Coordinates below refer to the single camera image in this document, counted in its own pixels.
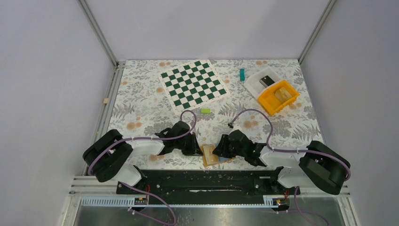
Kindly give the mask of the green white chessboard mat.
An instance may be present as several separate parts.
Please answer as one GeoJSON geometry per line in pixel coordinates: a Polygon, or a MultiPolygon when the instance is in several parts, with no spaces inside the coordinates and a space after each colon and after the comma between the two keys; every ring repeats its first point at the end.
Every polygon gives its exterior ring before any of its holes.
{"type": "Polygon", "coordinates": [[[208,59],[197,59],[159,73],[159,81],[175,114],[230,95],[208,59]]]}

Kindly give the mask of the lime green block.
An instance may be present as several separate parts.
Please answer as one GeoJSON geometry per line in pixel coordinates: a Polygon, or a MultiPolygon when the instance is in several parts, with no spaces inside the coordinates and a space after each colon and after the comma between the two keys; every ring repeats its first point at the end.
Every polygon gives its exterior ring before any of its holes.
{"type": "Polygon", "coordinates": [[[211,113],[211,109],[209,109],[209,108],[201,108],[200,112],[202,114],[209,114],[209,113],[211,113]]]}

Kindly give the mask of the orange leather card holder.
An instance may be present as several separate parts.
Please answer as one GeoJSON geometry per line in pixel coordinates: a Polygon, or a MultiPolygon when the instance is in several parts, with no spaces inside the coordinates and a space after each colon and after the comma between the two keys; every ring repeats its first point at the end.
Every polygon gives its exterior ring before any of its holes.
{"type": "Polygon", "coordinates": [[[233,158],[225,158],[225,157],[220,157],[218,155],[213,154],[213,151],[215,150],[216,145],[203,145],[200,147],[201,151],[203,152],[203,165],[205,167],[217,165],[217,164],[222,164],[225,162],[231,161],[233,158]]]}

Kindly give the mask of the aluminium rail front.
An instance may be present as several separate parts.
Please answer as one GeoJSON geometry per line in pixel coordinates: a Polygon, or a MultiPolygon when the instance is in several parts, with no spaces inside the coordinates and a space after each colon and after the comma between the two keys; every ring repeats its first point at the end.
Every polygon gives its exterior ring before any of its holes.
{"type": "MultiPolygon", "coordinates": [[[[83,204],[91,206],[118,207],[162,207],[163,203],[150,195],[137,193],[117,181],[99,183],[95,177],[76,176],[72,182],[70,196],[79,196],[83,204]]],[[[177,191],[160,194],[171,207],[273,207],[273,202],[284,198],[278,194],[243,194],[240,191],[177,191]]],[[[301,198],[333,198],[344,205],[351,202],[348,187],[339,195],[330,195],[319,189],[304,187],[298,192],[301,198]]]]}

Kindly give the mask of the white plastic bin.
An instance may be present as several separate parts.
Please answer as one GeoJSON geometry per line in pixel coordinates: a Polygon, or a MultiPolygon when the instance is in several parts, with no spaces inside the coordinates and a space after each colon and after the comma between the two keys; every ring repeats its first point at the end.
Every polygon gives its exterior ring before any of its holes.
{"type": "Polygon", "coordinates": [[[255,99],[258,99],[267,89],[280,81],[282,77],[271,67],[266,67],[249,76],[244,82],[244,87],[255,99]]]}

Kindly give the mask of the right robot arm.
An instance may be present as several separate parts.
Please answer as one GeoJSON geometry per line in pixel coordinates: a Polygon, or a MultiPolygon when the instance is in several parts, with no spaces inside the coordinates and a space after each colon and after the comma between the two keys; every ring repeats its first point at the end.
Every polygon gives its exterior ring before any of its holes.
{"type": "Polygon", "coordinates": [[[241,156],[253,166],[275,170],[277,176],[270,180],[270,188],[276,194],[296,186],[315,186],[338,195],[350,177],[350,163],[320,141],[288,150],[253,142],[236,129],[223,134],[212,153],[223,158],[241,156]]]}

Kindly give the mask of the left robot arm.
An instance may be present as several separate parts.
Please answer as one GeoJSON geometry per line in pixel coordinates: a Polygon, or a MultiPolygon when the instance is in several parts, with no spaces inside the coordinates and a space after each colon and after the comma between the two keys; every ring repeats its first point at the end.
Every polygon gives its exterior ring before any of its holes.
{"type": "Polygon", "coordinates": [[[139,194],[145,190],[146,181],[138,167],[127,161],[133,156],[161,156],[178,149],[186,156],[202,156],[195,133],[183,121],[166,128],[150,137],[124,138],[112,129],[90,146],[82,155],[88,165],[87,173],[98,182],[116,180],[128,184],[132,192],[139,194]]]}

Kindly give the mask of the black card in white bin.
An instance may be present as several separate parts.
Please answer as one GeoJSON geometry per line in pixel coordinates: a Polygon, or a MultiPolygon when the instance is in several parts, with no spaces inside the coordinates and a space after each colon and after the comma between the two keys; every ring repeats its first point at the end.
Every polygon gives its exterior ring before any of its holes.
{"type": "Polygon", "coordinates": [[[262,77],[259,82],[266,88],[275,83],[275,81],[269,75],[262,77]]]}

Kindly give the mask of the orange plastic bin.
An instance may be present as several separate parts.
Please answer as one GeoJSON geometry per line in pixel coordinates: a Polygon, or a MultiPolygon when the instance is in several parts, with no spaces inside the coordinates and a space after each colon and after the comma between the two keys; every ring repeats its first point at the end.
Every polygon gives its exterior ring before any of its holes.
{"type": "Polygon", "coordinates": [[[281,80],[266,88],[257,101],[272,116],[294,103],[299,96],[300,94],[293,86],[286,80],[281,80]]]}

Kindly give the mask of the floral tablecloth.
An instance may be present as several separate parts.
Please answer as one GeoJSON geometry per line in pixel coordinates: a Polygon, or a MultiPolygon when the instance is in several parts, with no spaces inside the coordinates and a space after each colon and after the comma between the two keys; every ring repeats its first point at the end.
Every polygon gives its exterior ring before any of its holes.
{"type": "MultiPolygon", "coordinates": [[[[181,116],[175,114],[166,97],[159,73],[184,64],[184,60],[127,61],[115,98],[108,129],[116,129],[125,137],[146,137],[172,127],[181,116]]],[[[230,131],[229,122],[238,124],[254,142],[269,140],[282,149],[306,147],[311,141],[323,141],[317,116],[296,59],[281,60],[213,60],[230,95],[206,104],[211,113],[200,108],[182,117],[186,123],[197,118],[195,133],[200,146],[220,141],[230,131]],[[297,100],[280,112],[269,116],[239,79],[239,70],[248,77],[266,67],[292,85],[300,94],[297,100]]]]}

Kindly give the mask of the gold cards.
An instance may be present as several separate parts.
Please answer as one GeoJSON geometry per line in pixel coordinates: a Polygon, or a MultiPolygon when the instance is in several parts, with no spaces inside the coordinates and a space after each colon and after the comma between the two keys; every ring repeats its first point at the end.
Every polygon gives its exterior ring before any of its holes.
{"type": "Polygon", "coordinates": [[[292,98],[292,95],[285,88],[276,90],[274,95],[281,103],[284,103],[292,98]]]}

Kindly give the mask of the teal block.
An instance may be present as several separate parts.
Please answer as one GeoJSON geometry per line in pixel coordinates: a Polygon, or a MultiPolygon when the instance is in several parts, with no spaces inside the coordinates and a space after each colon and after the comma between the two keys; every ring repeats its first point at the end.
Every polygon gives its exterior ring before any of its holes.
{"type": "Polygon", "coordinates": [[[240,81],[244,81],[245,80],[245,69],[241,68],[239,70],[239,79],[240,81]]]}

